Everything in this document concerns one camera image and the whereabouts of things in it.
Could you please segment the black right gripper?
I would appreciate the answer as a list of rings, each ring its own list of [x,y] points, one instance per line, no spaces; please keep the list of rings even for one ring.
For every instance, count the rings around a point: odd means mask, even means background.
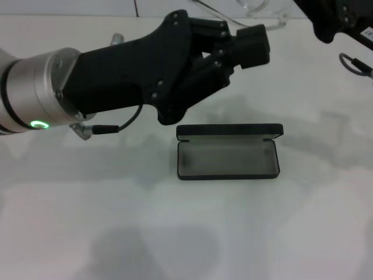
[[[344,33],[373,50],[373,0],[293,0],[312,22],[316,37],[329,44]]]

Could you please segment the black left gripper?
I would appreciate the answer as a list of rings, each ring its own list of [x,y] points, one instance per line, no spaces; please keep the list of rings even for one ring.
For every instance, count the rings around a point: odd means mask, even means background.
[[[147,36],[80,54],[64,98],[84,115],[146,104],[160,124],[178,123],[204,99],[190,81],[193,38],[203,24],[177,10]]]

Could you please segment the clear frame glasses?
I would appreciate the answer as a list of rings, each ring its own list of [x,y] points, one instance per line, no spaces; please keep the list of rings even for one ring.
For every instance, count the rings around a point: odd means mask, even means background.
[[[204,9],[210,15],[231,23],[240,28],[246,28],[248,25],[243,24],[229,17],[228,14],[222,13],[216,8],[208,4],[211,0],[190,0],[193,4],[200,9]],[[244,12],[246,18],[258,19],[276,19],[277,23],[266,25],[266,31],[274,31],[284,28],[289,20],[291,13],[292,0],[230,0]]]

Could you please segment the black glasses case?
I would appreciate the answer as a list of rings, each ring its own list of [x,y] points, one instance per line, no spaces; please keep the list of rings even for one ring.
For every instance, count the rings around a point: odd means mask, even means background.
[[[280,174],[275,139],[282,124],[179,125],[180,180],[266,180]]]

